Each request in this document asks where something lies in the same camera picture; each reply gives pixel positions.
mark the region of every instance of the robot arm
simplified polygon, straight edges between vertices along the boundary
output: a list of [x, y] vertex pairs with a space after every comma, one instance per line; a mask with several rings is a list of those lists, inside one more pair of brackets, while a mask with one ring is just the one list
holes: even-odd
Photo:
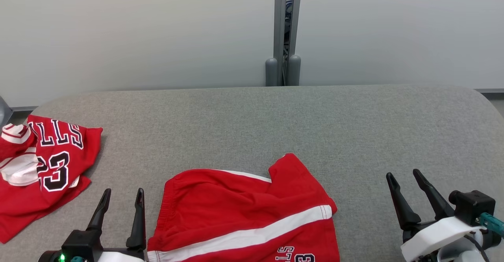
[[144, 190], [135, 198], [135, 218], [126, 248], [103, 248], [100, 242], [103, 218], [108, 210], [112, 190], [101, 196], [85, 231], [74, 230], [59, 251], [45, 251], [39, 262], [144, 262], [146, 248]]
[[407, 262], [489, 262], [485, 249], [500, 243], [502, 222], [493, 217], [495, 200], [474, 190], [454, 191], [453, 208], [418, 170], [413, 175], [434, 209], [434, 221], [421, 222], [401, 194], [401, 187], [387, 174], [392, 201], [403, 230], [401, 251]]

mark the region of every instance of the gray table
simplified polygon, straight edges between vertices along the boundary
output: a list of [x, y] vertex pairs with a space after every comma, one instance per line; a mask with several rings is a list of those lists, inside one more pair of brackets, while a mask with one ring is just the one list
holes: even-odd
[[[412, 169], [446, 198], [480, 190], [504, 217], [504, 119], [474, 90], [434, 86], [331, 86], [102, 92], [58, 99], [33, 114], [102, 126], [92, 185], [5, 245], [0, 260], [36, 261], [85, 228], [108, 187], [102, 243], [124, 246], [138, 187], [153, 235], [166, 180], [187, 169], [268, 175], [295, 153], [333, 197], [342, 262], [402, 261], [401, 230], [385, 181], [391, 171], [412, 208], [434, 218]], [[494, 261], [504, 246], [488, 252]]]

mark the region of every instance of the white stripe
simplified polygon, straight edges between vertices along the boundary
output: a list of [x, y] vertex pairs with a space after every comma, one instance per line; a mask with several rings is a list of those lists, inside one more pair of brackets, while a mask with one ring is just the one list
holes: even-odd
[[9, 129], [6, 128], [7, 126], [10, 126], [10, 124], [7, 124], [6, 126], [4, 126], [2, 128], [2, 131], [9, 133], [9, 134], [15, 134], [18, 136], [20, 136], [19, 133], [25, 128], [25, 126], [23, 124], [12, 126]]
[[148, 251], [147, 256], [149, 257], [150, 262], [179, 262], [196, 255], [243, 248], [257, 244], [265, 244], [266, 242], [295, 230], [300, 226], [329, 219], [331, 216], [331, 206], [320, 205], [288, 216], [264, 228], [235, 231], [207, 241], [174, 249], [172, 251]]
[[2, 162], [0, 162], [0, 170], [2, 170], [2, 168], [5, 166], [5, 164], [7, 164], [7, 162], [9, 162], [11, 159], [12, 158], [6, 158]]
[[247, 172], [228, 171], [228, 170], [216, 170], [216, 171], [225, 171], [225, 172], [228, 172], [228, 173], [232, 173], [232, 174], [236, 174], [236, 175], [243, 175], [243, 176], [259, 179], [259, 180], [262, 180], [262, 181], [266, 181], [267, 183], [271, 183], [271, 179], [269, 179], [267, 177], [259, 176], [259, 175], [255, 175], [255, 174], [251, 174], [251, 173], [247, 173]]

